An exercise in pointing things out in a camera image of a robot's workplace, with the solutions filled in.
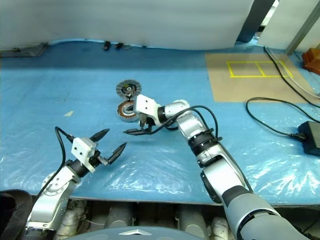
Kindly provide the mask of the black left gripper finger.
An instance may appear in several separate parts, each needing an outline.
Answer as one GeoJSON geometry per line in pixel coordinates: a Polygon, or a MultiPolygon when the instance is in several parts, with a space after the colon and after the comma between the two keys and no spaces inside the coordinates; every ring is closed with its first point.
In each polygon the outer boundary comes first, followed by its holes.
{"type": "Polygon", "coordinates": [[[95,134],[93,134],[89,139],[97,144],[102,138],[104,138],[104,136],[110,131],[109,128],[103,129],[101,131],[96,132],[95,134]]]}
{"type": "Polygon", "coordinates": [[[127,143],[125,142],[113,151],[112,155],[107,159],[108,165],[111,165],[122,154],[126,145],[127,145],[127,143]]]}

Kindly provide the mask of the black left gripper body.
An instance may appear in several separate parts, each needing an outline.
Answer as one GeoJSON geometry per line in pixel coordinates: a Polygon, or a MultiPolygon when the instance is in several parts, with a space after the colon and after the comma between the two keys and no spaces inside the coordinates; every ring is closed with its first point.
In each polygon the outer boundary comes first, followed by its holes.
{"type": "Polygon", "coordinates": [[[108,159],[105,157],[101,156],[101,152],[99,150],[95,150],[93,156],[91,156],[88,160],[89,164],[93,167],[96,168],[100,164],[103,165],[108,165],[108,159]]]}

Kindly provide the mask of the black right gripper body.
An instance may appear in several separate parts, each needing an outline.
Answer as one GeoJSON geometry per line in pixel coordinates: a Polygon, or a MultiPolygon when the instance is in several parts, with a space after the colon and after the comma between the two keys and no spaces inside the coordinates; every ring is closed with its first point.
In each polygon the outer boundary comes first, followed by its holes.
{"type": "Polygon", "coordinates": [[[141,133],[151,133],[153,131],[153,126],[155,126],[154,120],[145,113],[139,114],[139,126],[141,133]]]}

